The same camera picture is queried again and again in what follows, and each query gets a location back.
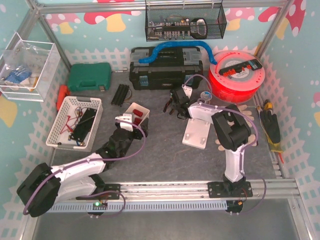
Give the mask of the red large spring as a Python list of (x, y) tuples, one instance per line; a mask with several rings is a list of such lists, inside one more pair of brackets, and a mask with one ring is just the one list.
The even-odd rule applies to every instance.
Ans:
[(143, 112), (138, 109), (133, 109), (132, 112), (140, 118), (143, 116)]

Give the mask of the black circuit board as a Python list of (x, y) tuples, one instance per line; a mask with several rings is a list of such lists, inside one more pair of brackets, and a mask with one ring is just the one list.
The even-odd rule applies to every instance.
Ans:
[(70, 135), (70, 139), (74, 140), (78, 143), (83, 142), (91, 131), (93, 126), (95, 117), (96, 117), (97, 110), (93, 108), (87, 108), (80, 118), (79, 123), (76, 125), (75, 129), (73, 130), (72, 134)]

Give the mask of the black toolbox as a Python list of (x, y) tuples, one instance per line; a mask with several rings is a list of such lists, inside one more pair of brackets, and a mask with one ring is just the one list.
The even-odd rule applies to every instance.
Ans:
[(202, 54), (199, 47), (173, 47), (162, 49), (155, 61), (139, 63), (149, 57), (153, 47), (136, 47), (131, 50), (129, 81), (135, 90), (170, 90), (187, 86), (196, 89), (203, 74)]

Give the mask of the black aluminium extrusion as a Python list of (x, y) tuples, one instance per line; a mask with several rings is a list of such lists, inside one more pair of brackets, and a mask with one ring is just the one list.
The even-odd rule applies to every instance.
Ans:
[(125, 98), (127, 96), (127, 93), (129, 91), (129, 86), (125, 84), (119, 84), (113, 99), (111, 101), (111, 105), (116, 105), (116, 106), (122, 106)]

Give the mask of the clear acrylic box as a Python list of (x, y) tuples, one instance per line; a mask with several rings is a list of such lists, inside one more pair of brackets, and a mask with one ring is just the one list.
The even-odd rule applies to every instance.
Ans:
[(0, 93), (9, 100), (43, 102), (61, 59), (56, 44), (23, 40), (17, 32), (11, 43), (0, 58)]

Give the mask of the white peg board fixture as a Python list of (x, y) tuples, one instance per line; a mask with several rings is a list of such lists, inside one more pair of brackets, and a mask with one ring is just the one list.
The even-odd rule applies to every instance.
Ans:
[(190, 118), (187, 122), (182, 143), (204, 150), (206, 148), (211, 124), (207, 121)]

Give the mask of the red filament spool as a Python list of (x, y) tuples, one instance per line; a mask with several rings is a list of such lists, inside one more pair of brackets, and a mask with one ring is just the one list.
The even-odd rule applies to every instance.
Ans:
[(229, 103), (250, 100), (265, 80), (265, 69), (255, 56), (239, 50), (226, 50), (215, 55), (217, 64), (211, 64), (208, 80), (212, 93)]

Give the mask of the white perforated basket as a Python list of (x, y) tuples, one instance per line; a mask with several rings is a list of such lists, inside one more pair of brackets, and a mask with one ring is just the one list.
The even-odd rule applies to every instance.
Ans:
[[(83, 142), (72, 140), (71, 134), (88, 108), (97, 110), (91, 130)], [(65, 97), (46, 139), (46, 145), (62, 150), (91, 151), (102, 113), (103, 106), (100, 98)]]

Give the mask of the orange handled tool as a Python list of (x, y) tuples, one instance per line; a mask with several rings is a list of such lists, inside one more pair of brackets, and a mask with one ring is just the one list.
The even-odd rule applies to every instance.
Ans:
[(64, 101), (64, 98), (69, 95), (70, 95), (70, 91), (68, 89), (68, 86), (65, 84), (60, 85), (59, 91), (58, 91), (58, 96), (57, 96), (57, 102), (56, 102), (57, 111), (60, 110), (62, 103)]

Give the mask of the blue white glove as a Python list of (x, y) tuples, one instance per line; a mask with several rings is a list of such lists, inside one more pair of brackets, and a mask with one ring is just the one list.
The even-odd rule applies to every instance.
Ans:
[(9, 84), (27, 86), (30, 84), (29, 78), (31, 75), (32, 71), (30, 68), (20, 65), (16, 69), (12, 70), (4, 81)]

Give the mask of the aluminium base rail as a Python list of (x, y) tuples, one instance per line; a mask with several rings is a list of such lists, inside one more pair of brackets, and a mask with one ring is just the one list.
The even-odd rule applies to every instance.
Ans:
[(208, 180), (199, 181), (151, 181), (121, 182), (120, 192), (130, 202), (195, 201), (195, 200), (260, 200), (299, 199), (297, 183), (291, 178), (250, 179), (251, 188), (236, 196), (222, 197), (214, 187), (208, 187)]

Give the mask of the white spring tray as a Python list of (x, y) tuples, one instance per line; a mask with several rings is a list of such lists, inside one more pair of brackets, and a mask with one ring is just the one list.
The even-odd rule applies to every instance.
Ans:
[(145, 119), (149, 118), (150, 110), (133, 102), (125, 111), (126, 114), (131, 114), (132, 122), (135, 125), (140, 125)]

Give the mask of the green plastic case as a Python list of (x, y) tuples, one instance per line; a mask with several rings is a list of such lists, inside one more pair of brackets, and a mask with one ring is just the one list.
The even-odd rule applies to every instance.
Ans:
[(71, 92), (108, 90), (111, 77), (112, 68), (108, 62), (77, 63), (70, 69), (67, 87)]

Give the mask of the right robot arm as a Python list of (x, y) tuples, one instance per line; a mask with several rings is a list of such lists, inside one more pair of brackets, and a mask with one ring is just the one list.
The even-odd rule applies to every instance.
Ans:
[(170, 90), (167, 106), (177, 111), (177, 117), (187, 119), (182, 143), (204, 149), (210, 126), (214, 127), (217, 139), (225, 152), (225, 171), (222, 181), (208, 183), (210, 198), (252, 196), (250, 183), (246, 181), (244, 148), (251, 135), (245, 116), (236, 105), (227, 107), (210, 105), (204, 100), (191, 100), (192, 88), (180, 86)]

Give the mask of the orange black pliers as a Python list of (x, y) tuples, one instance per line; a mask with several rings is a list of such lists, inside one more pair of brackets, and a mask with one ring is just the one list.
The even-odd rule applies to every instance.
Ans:
[(177, 110), (177, 107), (177, 100), (171, 96), (169, 100), (165, 103), (163, 112), (168, 112), (169, 115), (172, 115)]

